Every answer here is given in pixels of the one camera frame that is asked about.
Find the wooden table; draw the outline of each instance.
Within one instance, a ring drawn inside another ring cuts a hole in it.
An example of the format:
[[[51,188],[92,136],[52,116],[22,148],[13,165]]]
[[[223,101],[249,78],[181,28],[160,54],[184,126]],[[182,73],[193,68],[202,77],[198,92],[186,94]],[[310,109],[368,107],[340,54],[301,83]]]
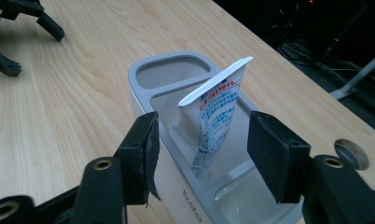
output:
[[[22,65],[0,73],[0,199],[35,204],[80,182],[85,165],[113,155],[132,125],[127,72],[139,59],[189,49],[219,67],[252,55],[243,92],[312,145],[335,155],[348,139],[367,153],[375,189],[375,131],[211,0],[42,1],[64,29],[59,43],[35,18],[0,22],[0,51]],[[131,223],[171,223],[167,208],[129,208]]]

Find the printed label on tube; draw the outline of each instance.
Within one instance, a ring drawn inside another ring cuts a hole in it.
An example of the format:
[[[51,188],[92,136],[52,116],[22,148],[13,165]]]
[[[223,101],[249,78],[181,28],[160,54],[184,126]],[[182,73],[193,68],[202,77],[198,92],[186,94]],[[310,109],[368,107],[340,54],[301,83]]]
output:
[[[170,131],[190,162],[193,174],[201,179],[222,147],[236,105],[245,65],[252,57],[240,59],[203,83],[178,104]]]

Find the white plastic holder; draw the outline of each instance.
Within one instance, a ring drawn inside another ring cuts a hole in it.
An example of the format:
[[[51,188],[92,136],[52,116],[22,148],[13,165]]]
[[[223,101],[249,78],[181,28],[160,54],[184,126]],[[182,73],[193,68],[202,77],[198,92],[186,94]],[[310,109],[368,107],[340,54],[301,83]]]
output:
[[[276,204],[246,147],[249,114],[258,110],[239,92],[228,137],[203,180],[191,172],[169,135],[178,102],[220,69],[192,51],[157,55],[129,70],[135,118],[159,112],[160,155],[155,183],[176,223],[296,223],[300,204]]]

